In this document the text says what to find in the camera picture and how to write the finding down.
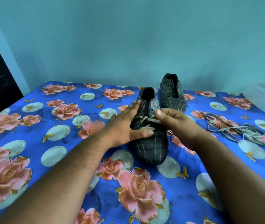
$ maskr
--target person's right arm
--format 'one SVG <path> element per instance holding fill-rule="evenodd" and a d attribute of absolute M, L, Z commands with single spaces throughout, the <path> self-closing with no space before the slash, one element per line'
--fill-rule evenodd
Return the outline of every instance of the person's right arm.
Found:
<path fill-rule="evenodd" d="M 185 114 L 161 110 L 156 111 L 156 119 L 199 155 L 232 221 L 265 223 L 265 180 Z"/>

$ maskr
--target person's left arm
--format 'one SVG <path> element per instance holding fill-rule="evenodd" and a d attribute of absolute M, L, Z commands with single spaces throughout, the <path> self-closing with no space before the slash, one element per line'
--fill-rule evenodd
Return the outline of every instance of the person's left arm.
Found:
<path fill-rule="evenodd" d="M 153 134 L 130 128 L 139 106 L 140 102 L 134 101 L 102 130 L 78 144 L 0 215 L 0 223 L 75 223 L 105 152 Z"/>

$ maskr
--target sneaker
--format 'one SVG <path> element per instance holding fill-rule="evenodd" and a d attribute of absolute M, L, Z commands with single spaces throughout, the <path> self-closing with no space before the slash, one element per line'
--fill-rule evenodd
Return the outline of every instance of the sneaker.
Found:
<path fill-rule="evenodd" d="M 130 142 L 141 161 L 149 164 L 161 164 L 168 153 L 168 137 L 165 127 L 159 120 L 154 119 L 159 101 L 152 87 L 143 87 L 137 100 L 141 100 L 140 108 L 130 127 L 133 130 L 142 128 L 153 130 L 149 138 L 137 139 Z"/>
<path fill-rule="evenodd" d="M 172 108 L 185 112 L 187 105 L 177 75 L 167 73 L 161 81 L 160 91 L 162 108 Z"/>

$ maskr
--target forearm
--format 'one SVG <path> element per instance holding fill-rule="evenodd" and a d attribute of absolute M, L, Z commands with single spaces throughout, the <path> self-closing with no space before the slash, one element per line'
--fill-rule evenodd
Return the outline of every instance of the forearm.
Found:
<path fill-rule="evenodd" d="M 210 134 L 202 134 L 194 150 L 234 223 L 265 223 L 265 180 Z"/>
<path fill-rule="evenodd" d="M 78 144 L 1 216 L 0 223 L 75 223 L 109 144 L 101 132 Z"/>

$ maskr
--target blue tablecloth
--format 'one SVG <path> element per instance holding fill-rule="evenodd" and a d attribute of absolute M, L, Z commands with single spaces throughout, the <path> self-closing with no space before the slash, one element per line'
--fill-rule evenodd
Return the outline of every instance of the blue tablecloth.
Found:
<path fill-rule="evenodd" d="M 139 91 L 140 87 L 50 81 L 3 110 L 0 214 L 82 139 L 107 123 L 113 113 L 136 100 Z M 265 113 L 241 94 L 183 92 L 185 114 L 204 129 L 207 121 L 202 112 L 212 112 L 232 125 L 249 123 L 265 132 Z M 246 140 L 229 141 L 220 133 L 213 136 L 265 179 L 265 146 Z M 108 150 L 77 223 L 229 222 L 198 155 L 171 132 L 168 139 L 168 156 L 158 166 L 140 162 L 127 145 Z"/>

